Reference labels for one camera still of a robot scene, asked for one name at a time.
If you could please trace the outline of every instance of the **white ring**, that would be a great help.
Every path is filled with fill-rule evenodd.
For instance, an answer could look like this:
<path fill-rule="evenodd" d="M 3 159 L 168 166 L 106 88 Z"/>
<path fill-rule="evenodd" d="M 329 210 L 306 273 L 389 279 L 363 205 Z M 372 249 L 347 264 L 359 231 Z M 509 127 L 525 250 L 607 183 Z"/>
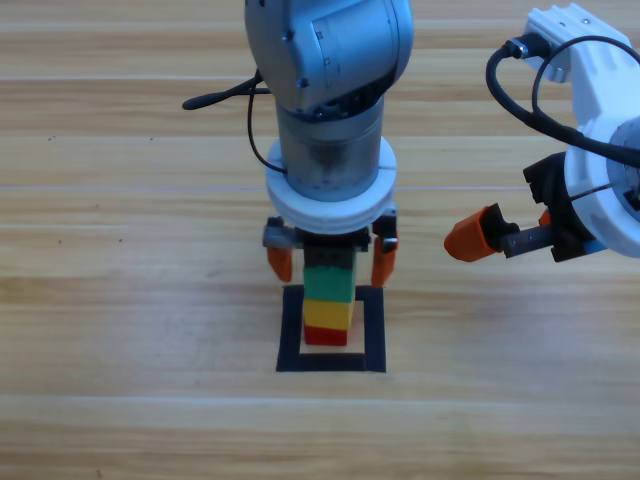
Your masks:
<path fill-rule="evenodd" d="M 280 140 L 271 147 L 267 161 L 282 167 Z M 371 225 L 393 201 L 396 157 L 391 145 L 382 138 L 375 181 L 362 194 L 340 202 L 307 198 L 296 192 L 282 173 L 265 168 L 265 174 L 271 202 L 287 223 L 311 233 L 341 235 Z"/>
<path fill-rule="evenodd" d="M 609 142 L 628 117 L 601 115 L 583 129 L 585 136 Z M 569 147 L 565 182 L 570 197 L 609 185 L 607 159 L 593 152 Z M 640 223 L 627 212 L 611 188 L 589 193 L 572 202 L 583 225 L 607 248 L 628 257 L 640 257 Z"/>

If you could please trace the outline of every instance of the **wood grain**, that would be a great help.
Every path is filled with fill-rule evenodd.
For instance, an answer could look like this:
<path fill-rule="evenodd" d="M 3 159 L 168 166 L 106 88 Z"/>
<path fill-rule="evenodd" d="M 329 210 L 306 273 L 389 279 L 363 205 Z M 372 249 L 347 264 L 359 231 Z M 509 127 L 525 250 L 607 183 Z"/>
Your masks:
<path fill-rule="evenodd" d="M 384 127 L 389 373 L 363 375 L 275 373 L 246 99 L 180 109 L 252 73 L 241 2 L 0 0 L 1 479 L 640 477 L 640 264 L 467 265 L 442 245 L 484 205 L 541 213 L 522 169 L 563 146 L 492 101 L 484 65 L 549 5 L 413 4 Z M 581 5 L 640 41 L 636 0 Z M 527 101 L 530 70 L 501 78 Z M 543 99 L 571 121 L 565 86 Z M 261 151 L 273 113 L 260 98 Z"/>

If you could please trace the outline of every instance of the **black square outline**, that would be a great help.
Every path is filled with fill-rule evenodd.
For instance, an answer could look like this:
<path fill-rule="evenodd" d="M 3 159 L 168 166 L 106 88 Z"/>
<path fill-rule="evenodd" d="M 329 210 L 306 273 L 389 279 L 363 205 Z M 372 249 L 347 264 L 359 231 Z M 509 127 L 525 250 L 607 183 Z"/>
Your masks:
<path fill-rule="evenodd" d="M 382 288 L 356 288 L 364 302 L 364 353 L 300 353 L 304 286 L 284 287 L 277 372 L 387 372 Z"/>

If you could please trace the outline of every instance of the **black cable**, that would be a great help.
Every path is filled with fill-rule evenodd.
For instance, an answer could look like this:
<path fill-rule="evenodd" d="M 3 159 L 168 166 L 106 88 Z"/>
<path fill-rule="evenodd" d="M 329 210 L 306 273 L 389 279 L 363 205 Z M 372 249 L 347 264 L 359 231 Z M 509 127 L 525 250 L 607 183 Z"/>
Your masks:
<path fill-rule="evenodd" d="M 552 119 L 548 115 L 546 115 L 542 110 L 538 107 L 538 94 L 540 82 L 542 76 L 544 74 L 544 70 L 549 65 L 549 63 L 555 58 L 559 53 L 564 51 L 565 49 L 571 47 L 580 42 L 586 41 L 602 41 L 604 43 L 609 43 L 614 46 L 618 46 L 622 48 L 624 51 L 629 53 L 638 63 L 640 64 L 640 55 L 638 55 L 635 51 L 629 48 L 627 45 L 618 42 L 616 40 L 610 39 L 608 37 L 599 37 L 599 36 L 588 36 L 588 37 L 579 37 L 573 40 L 570 40 L 558 47 L 553 52 L 549 53 L 548 42 L 547 48 L 543 48 L 539 41 L 536 42 L 535 49 L 539 51 L 529 51 L 528 56 L 543 56 L 545 60 L 538 70 L 538 74 L 536 76 L 536 81 L 533 86 L 533 95 L 532 95 L 532 103 L 534 107 L 534 112 L 529 112 L 528 110 L 522 108 L 518 105 L 509 95 L 504 91 L 500 83 L 497 79 L 497 69 L 498 65 L 505 58 L 521 58 L 521 53 L 518 51 L 516 47 L 517 43 L 522 45 L 521 41 L 517 43 L 514 41 L 507 42 L 502 48 L 496 51 L 489 62 L 487 63 L 487 71 L 486 71 L 486 80 L 487 86 L 489 87 L 489 91 L 496 99 L 496 101 L 509 113 L 511 113 L 518 120 L 523 122 L 525 125 L 530 128 L 546 135 L 548 137 L 559 140 L 563 143 L 567 143 L 569 145 L 581 148 L 583 150 L 595 153 L 597 155 L 601 155 L 605 158 L 610 158 L 611 160 L 617 161 L 619 163 L 629 165 L 631 167 L 640 168 L 640 150 L 628 148 L 628 147 L 620 147 L 617 145 L 611 145 L 610 143 L 599 142 L 597 140 L 593 140 L 591 138 L 585 137 L 578 130 L 571 128 L 569 126 L 565 126 Z"/>
<path fill-rule="evenodd" d="M 253 77 L 224 92 L 208 93 L 206 95 L 201 95 L 200 97 L 191 98 L 182 104 L 182 108 L 185 110 L 199 110 L 201 108 L 210 107 L 216 103 L 223 102 L 237 95 L 249 95 L 250 89 L 260 83 L 256 82 L 257 78 Z M 265 95 L 271 92 L 268 88 L 260 88 L 256 90 L 255 93 L 258 95 Z"/>
<path fill-rule="evenodd" d="M 271 165 L 262 157 L 262 155 L 260 155 L 260 152 L 258 152 L 258 148 L 256 147 L 255 141 L 253 139 L 253 100 L 256 95 L 271 94 L 271 91 L 268 88 L 257 88 L 260 83 L 262 83 L 262 75 L 260 75 L 259 70 L 256 70 L 256 74 L 253 76 L 253 78 L 250 78 L 246 82 L 242 82 L 240 85 L 236 85 L 235 87 L 230 88 L 229 90 L 226 90 L 224 92 L 209 93 L 207 95 L 202 95 L 200 97 L 195 97 L 187 100 L 182 104 L 182 108 L 185 110 L 199 110 L 200 108 L 215 105 L 216 103 L 220 103 L 231 97 L 235 97 L 238 95 L 249 95 L 247 131 L 249 133 L 249 143 L 251 144 L 251 149 L 253 150 L 256 158 L 265 167 L 270 168 L 271 170 L 275 170 L 276 172 L 286 174 L 286 169 Z"/>
<path fill-rule="evenodd" d="M 260 75 L 259 71 L 256 71 L 255 80 L 256 80 L 256 83 L 252 87 L 250 87 L 250 90 L 249 90 L 249 108 L 247 110 L 247 132 L 249 133 L 249 143 L 251 144 L 253 153 L 255 154 L 256 158 L 260 161 L 260 163 L 262 163 L 265 167 L 270 168 L 271 170 L 275 170 L 276 172 L 286 174 L 287 173 L 286 169 L 276 167 L 275 165 L 271 165 L 262 157 L 262 155 L 260 155 L 260 152 L 258 152 L 258 148 L 256 147 L 256 143 L 253 140 L 253 121 L 252 121 L 253 99 L 255 98 L 256 85 L 258 85 L 262 81 L 262 76 Z"/>

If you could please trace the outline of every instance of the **stacked lego bricks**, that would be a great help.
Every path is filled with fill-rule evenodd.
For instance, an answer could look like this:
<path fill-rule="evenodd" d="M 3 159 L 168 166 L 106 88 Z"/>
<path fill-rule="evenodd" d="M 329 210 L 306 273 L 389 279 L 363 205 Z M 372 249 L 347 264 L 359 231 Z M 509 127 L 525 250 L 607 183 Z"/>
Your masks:
<path fill-rule="evenodd" d="M 353 249 L 305 248 L 304 335 L 308 345 L 347 345 L 355 282 Z"/>

